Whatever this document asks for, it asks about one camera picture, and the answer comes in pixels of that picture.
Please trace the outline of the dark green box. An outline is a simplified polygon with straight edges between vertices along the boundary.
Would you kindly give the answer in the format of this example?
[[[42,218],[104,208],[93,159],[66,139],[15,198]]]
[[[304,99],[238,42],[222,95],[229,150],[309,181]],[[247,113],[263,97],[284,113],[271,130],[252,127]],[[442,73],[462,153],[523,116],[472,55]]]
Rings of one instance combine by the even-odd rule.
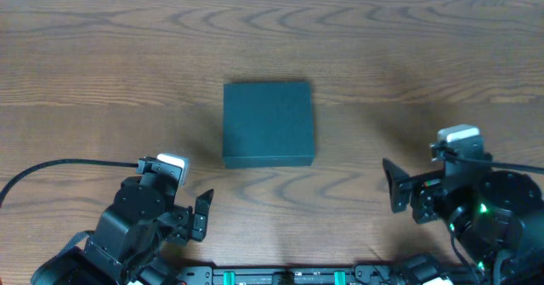
[[[305,167],[315,159],[310,83],[224,85],[226,168]]]

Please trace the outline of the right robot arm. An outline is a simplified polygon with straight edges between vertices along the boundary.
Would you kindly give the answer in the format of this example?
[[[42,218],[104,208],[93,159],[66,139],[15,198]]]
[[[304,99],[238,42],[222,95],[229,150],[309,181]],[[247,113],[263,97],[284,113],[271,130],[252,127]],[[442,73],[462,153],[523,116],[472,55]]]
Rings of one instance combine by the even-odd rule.
[[[543,195],[527,174],[494,170],[489,161],[446,161],[410,176],[382,161],[391,209],[418,224],[441,220],[473,260],[479,282],[543,282]]]

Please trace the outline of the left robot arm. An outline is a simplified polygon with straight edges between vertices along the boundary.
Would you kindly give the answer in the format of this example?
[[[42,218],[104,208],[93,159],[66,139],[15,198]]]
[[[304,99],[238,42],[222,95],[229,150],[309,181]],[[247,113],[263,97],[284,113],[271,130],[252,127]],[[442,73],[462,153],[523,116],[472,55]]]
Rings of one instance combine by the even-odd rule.
[[[76,234],[31,277],[32,284],[129,284],[166,282],[150,270],[169,242],[179,246],[202,241],[214,190],[194,207],[174,203],[179,183],[163,174],[125,179],[96,229]]]

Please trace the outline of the black mounting rail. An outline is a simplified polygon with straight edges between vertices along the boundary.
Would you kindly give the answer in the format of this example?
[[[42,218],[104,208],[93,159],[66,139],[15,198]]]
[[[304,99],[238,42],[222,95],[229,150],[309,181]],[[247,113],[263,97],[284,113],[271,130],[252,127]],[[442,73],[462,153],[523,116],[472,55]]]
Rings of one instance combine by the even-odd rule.
[[[466,266],[442,266],[424,258],[421,263],[363,264],[346,267],[212,268],[191,266],[179,271],[152,269],[134,284],[172,285],[392,285],[487,284],[486,277]]]

